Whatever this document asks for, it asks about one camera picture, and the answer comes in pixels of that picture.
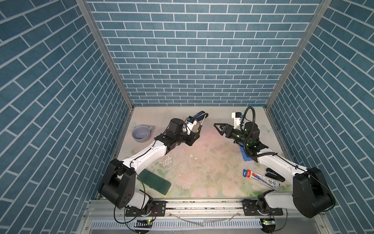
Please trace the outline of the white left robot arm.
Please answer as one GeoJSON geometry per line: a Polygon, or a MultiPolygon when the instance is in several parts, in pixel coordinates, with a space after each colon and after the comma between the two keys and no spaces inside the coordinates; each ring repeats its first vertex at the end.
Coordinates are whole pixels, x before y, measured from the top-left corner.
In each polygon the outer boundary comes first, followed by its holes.
{"type": "Polygon", "coordinates": [[[153,207],[153,198],[144,190],[136,190],[136,178],[176,146],[183,143],[192,146],[200,137],[207,117],[208,113],[201,111],[185,120],[173,118],[165,131],[156,136],[148,147],[127,159],[111,160],[99,183],[98,193],[118,209],[130,206],[138,209],[141,215],[148,214],[153,207]]]}

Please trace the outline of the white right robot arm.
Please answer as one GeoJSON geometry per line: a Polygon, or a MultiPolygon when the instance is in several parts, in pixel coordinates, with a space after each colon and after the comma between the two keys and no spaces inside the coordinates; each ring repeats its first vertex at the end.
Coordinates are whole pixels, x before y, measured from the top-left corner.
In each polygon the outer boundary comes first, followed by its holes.
{"type": "Polygon", "coordinates": [[[307,218],[327,212],[336,205],[336,199],[321,170],[306,168],[281,157],[260,141],[260,130],[249,122],[242,129],[225,123],[215,123],[220,135],[234,140],[246,156],[270,170],[270,179],[289,182],[291,192],[280,192],[275,188],[258,195],[257,209],[263,215],[272,209],[297,210],[307,218]]]}

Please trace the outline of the blue black screwdriver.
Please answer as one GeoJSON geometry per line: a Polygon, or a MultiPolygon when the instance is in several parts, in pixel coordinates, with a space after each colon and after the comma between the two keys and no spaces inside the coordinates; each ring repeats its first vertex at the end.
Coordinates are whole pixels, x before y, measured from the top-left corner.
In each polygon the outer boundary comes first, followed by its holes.
{"type": "Polygon", "coordinates": [[[196,121],[202,121],[204,118],[207,118],[207,116],[208,116],[208,113],[206,113],[205,111],[201,111],[197,113],[193,118],[196,121]]]}

